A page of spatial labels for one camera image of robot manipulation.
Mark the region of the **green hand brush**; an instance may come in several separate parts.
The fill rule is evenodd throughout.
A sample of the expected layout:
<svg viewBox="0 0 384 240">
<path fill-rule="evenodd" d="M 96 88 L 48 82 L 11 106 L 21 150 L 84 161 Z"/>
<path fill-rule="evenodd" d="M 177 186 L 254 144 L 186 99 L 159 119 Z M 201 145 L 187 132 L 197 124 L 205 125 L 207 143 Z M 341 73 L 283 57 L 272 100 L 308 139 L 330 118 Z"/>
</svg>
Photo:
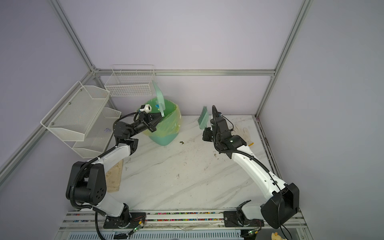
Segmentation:
<svg viewBox="0 0 384 240">
<path fill-rule="evenodd" d="M 203 106 L 202 112 L 198 118 L 199 128 L 204 130 L 207 127 L 207 122 L 209 120 L 209 113 L 207 106 Z"/>
</svg>

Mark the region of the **green plastic dustpan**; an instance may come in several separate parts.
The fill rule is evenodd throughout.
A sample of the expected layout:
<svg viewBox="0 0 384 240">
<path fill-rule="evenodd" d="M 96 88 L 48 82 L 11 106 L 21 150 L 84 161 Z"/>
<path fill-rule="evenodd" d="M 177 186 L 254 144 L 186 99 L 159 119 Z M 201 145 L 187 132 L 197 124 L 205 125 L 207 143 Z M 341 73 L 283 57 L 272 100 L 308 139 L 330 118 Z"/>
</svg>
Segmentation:
<svg viewBox="0 0 384 240">
<path fill-rule="evenodd" d="M 153 87 L 155 89 L 156 97 L 157 97 L 157 101 L 156 101 L 157 109 L 160 111 L 162 117 L 165 117 L 166 106 L 165 106 L 164 95 L 155 81 L 153 81 Z"/>
</svg>

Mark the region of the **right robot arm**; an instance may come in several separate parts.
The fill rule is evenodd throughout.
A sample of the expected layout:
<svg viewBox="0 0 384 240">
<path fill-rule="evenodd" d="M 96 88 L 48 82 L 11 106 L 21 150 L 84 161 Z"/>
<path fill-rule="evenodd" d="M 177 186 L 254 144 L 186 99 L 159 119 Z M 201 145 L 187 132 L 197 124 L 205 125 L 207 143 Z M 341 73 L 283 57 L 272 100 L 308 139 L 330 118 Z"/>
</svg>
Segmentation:
<svg viewBox="0 0 384 240">
<path fill-rule="evenodd" d="M 242 137 L 232 134 L 227 120 L 216 106 L 212 106 L 211 125 L 204 129 L 203 141 L 212 142 L 219 154 L 227 155 L 241 166 L 265 198 L 260 204 L 247 200 L 237 206 L 238 222 L 245 226 L 253 220 L 264 220 L 272 228 L 279 229 L 298 213 L 300 190 L 294 183 L 287 184 L 272 173 Z"/>
</svg>

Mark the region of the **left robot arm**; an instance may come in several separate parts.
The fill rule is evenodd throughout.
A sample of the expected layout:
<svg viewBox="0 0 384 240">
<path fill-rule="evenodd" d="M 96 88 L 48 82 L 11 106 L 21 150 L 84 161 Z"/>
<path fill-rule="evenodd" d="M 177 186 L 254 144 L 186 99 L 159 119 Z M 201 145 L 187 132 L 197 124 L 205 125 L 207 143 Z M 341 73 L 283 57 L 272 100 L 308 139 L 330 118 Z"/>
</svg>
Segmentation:
<svg viewBox="0 0 384 240">
<path fill-rule="evenodd" d="M 66 198 L 74 209 L 90 209 L 96 218 L 104 216 L 106 225 L 119 229 L 142 227 L 146 214 L 132 218 L 129 206 L 107 192 L 106 173 L 137 150 L 139 141 L 135 135 L 145 130 L 155 132 L 163 119 L 161 113 L 146 111 L 137 111 L 132 116 L 132 124 L 123 122 L 123 117 L 113 123 L 116 144 L 112 148 L 89 161 L 73 164 L 66 190 Z"/>
</svg>

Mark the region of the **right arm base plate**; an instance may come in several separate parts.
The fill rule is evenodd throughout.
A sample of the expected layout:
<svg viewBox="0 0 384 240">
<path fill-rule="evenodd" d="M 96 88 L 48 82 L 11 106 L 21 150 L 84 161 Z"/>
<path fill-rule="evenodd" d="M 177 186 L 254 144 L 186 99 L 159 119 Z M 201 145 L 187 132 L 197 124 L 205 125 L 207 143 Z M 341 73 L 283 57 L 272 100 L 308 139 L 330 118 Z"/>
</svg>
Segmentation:
<svg viewBox="0 0 384 240">
<path fill-rule="evenodd" d="M 242 214 L 237 211 L 224 211 L 224 225 L 226 228 L 234 227 L 264 227 L 265 223 L 263 220 L 253 219 L 248 220 Z"/>
</svg>

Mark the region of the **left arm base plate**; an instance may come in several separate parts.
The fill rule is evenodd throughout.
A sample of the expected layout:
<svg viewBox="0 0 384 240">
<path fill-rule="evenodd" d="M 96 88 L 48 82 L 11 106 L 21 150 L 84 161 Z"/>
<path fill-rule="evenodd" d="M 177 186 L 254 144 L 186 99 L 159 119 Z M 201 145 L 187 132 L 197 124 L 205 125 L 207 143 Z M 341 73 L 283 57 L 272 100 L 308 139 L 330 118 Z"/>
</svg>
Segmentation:
<svg viewBox="0 0 384 240">
<path fill-rule="evenodd" d="M 147 214 L 145 212 L 130 212 L 129 215 L 121 217 L 106 217 L 104 229 L 134 229 L 139 222 L 145 222 Z"/>
</svg>

